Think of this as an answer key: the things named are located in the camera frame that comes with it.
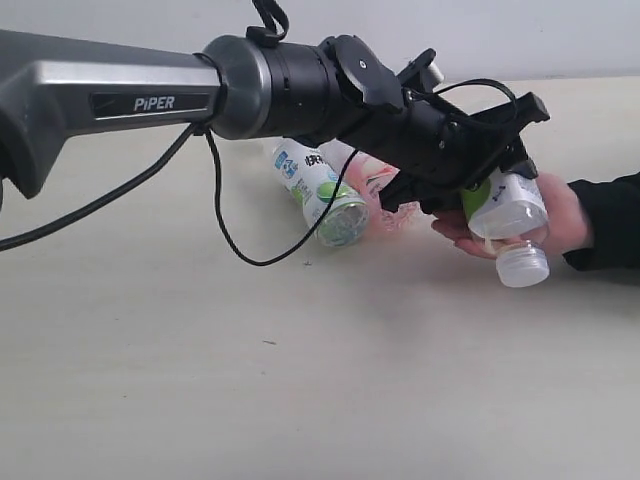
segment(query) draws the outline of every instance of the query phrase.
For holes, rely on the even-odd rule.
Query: black sleeve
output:
[[[569,186],[591,220],[593,248],[567,253],[567,263],[580,271],[640,268],[640,173]]]

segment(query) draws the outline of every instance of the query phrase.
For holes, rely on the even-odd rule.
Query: clear plastic bottle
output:
[[[319,150],[292,139],[265,140],[264,148],[270,153],[277,180],[298,202],[307,226],[311,228],[326,210],[338,175],[324,161]],[[353,188],[342,183],[315,236],[327,247],[351,245],[366,231],[369,217],[366,202]]]
[[[332,140],[321,145],[320,151],[326,162],[336,172],[341,172],[353,148],[338,140]],[[396,213],[382,209],[379,193],[397,173],[397,168],[362,152],[349,164],[345,180],[367,202],[371,213],[369,230],[373,233],[391,233],[407,227],[420,209],[417,202],[401,205]]]
[[[469,230],[496,256],[505,286],[530,287],[547,279],[541,245],[549,235],[549,217],[534,180],[498,170],[476,190],[463,192],[462,200]]]

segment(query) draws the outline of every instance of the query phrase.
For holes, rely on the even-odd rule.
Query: black cable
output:
[[[347,169],[349,168],[349,165],[351,164],[351,161],[353,160],[353,158],[358,153],[358,150],[354,150],[353,153],[347,159],[347,162],[345,163],[344,167],[342,167],[342,171],[340,172],[340,175],[338,176],[338,181],[336,182],[336,188],[334,189],[333,194],[331,195],[331,199],[329,200],[329,204],[326,206],[326,208],[325,208],[324,212],[322,213],[322,215],[320,215],[318,220],[316,220],[316,223],[313,224],[313,226],[309,229],[309,231],[306,233],[306,235],[304,237],[302,237],[302,239],[298,243],[296,243],[293,247],[291,247],[286,252],[278,255],[277,257],[274,257],[274,258],[272,258],[270,260],[258,261],[258,260],[253,260],[253,259],[247,257],[244,253],[242,253],[240,251],[240,249],[238,248],[238,246],[233,241],[233,239],[231,238],[231,235],[229,234],[229,230],[227,230],[227,226],[225,224],[224,218],[222,217],[222,206],[221,206],[221,203],[222,203],[221,202],[221,199],[222,199],[222,162],[220,160],[220,152],[218,151],[218,147],[217,147],[216,142],[215,142],[215,140],[213,138],[212,130],[211,129],[207,129],[205,131],[204,135],[205,135],[205,137],[207,139],[207,143],[209,144],[209,149],[211,150],[211,154],[213,155],[213,165],[214,165],[214,169],[215,169],[214,209],[215,209],[215,213],[216,213],[216,218],[218,220],[218,225],[220,226],[220,230],[222,231],[222,234],[224,235],[225,240],[227,241],[227,243],[231,247],[231,250],[233,250],[233,252],[238,257],[240,257],[241,260],[245,261],[249,265],[253,265],[254,267],[268,267],[270,265],[273,265],[274,263],[278,263],[278,262],[284,260],[285,258],[289,257],[290,255],[292,255],[296,251],[298,251],[307,242],[307,240],[309,240],[309,238],[311,238],[311,236],[316,232],[316,230],[318,229],[320,224],[324,221],[324,219],[326,218],[327,214],[331,211],[331,207],[333,206],[333,203],[335,202],[336,197],[338,196],[338,192],[340,190],[340,185],[342,184],[342,180],[344,179],[344,176],[347,173]]]
[[[505,84],[500,83],[497,80],[492,80],[490,78],[476,78],[473,80],[466,80],[464,82],[456,83],[455,85],[450,85],[448,87],[442,88],[433,93],[418,93],[418,92],[411,92],[411,93],[414,99],[425,100],[428,102],[429,100],[433,99],[433,97],[440,97],[442,96],[443,93],[449,92],[456,88],[467,87],[467,86],[490,87],[490,88],[495,88],[496,90],[499,90],[509,99],[509,103],[513,106],[513,115],[506,122],[491,123],[491,122],[482,122],[480,120],[476,120],[471,116],[458,115],[456,113],[449,113],[447,114],[447,116],[451,120],[459,123],[460,125],[464,125],[470,128],[495,131],[495,130],[503,130],[504,128],[511,126],[511,124],[513,124],[513,122],[515,122],[518,119],[518,99],[516,98],[515,94]]]
[[[62,230],[63,228],[68,227],[69,225],[91,215],[102,207],[107,206],[111,202],[129,193],[134,188],[139,187],[155,174],[157,174],[160,170],[162,170],[167,165],[167,163],[169,163],[169,160],[171,160],[173,156],[178,152],[178,150],[180,150],[180,148],[185,144],[189,137],[191,137],[191,135],[193,135],[198,130],[198,128],[198,125],[189,125],[167,149],[167,151],[156,161],[156,163],[154,163],[151,167],[149,167],[141,174],[116,188],[115,190],[112,190],[111,192],[103,195],[97,200],[94,200],[88,205],[85,205],[84,207],[79,208],[78,210],[75,210],[65,215],[64,217],[60,217],[59,219],[48,223],[47,225],[43,225],[42,227],[36,228],[35,230],[31,230],[21,235],[16,235],[15,237],[10,237],[0,241],[0,252],[21,247],[23,245],[35,242],[36,240],[40,240],[41,238],[56,233],[59,230]]]

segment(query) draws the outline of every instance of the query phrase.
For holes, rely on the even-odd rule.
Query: black strap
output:
[[[289,18],[276,0],[252,0],[264,27],[248,27],[247,38],[261,47],[275,48],[289,33]]]

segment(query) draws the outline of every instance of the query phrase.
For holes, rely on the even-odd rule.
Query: white table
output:
[[[541,169],[639,169],[640,78],[513,87],[552,114],[524,135]],[[499,99],[451,98],[479,95]],[[38,199],[8,192],[0,233],[104,193],[178,131],[71,141]],[[258,145],[221,148],[233,235],[280,253],[299,212]],[[191,140],[136,192],[0,255],[0,478],[637,478],[637,275],[560,261],[542,286],[509,290],[428,218],[253,268],[218,231],[212,177]]]

